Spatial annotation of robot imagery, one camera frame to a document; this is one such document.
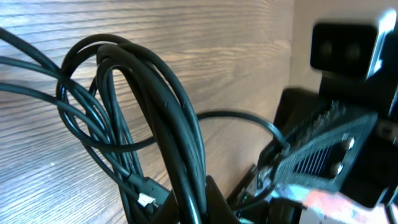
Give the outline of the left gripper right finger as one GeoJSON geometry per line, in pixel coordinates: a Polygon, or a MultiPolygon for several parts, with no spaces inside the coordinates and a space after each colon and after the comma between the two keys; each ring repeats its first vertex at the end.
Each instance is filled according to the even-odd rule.
{"type": "Polygon", "coordinates": [[[209,224],[240,224],[210,175],[206,176],[206,199],[209,224]]]}

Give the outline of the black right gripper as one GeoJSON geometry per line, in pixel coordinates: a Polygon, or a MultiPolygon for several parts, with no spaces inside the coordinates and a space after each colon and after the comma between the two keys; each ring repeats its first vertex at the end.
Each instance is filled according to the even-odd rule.
{"type": "Polygon", "coordinates": [[[363,82],[325,77],[316,93],[287,88],[274,124],[279,132],[227,199],[238,217],[298,223],[302,203],[271,197],[278,185],[296,184],[383,205],[387,221],[397,221],[396,72],[363,82]]]}

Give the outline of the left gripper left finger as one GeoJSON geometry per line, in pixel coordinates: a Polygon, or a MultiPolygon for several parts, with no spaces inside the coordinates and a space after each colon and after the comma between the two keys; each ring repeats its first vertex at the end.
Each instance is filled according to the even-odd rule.
{"type": "Polygon", "coordinates": [[[176,224],[179,221],[178,206],[172,190],[150,220],[150,224],[176,224]]]}

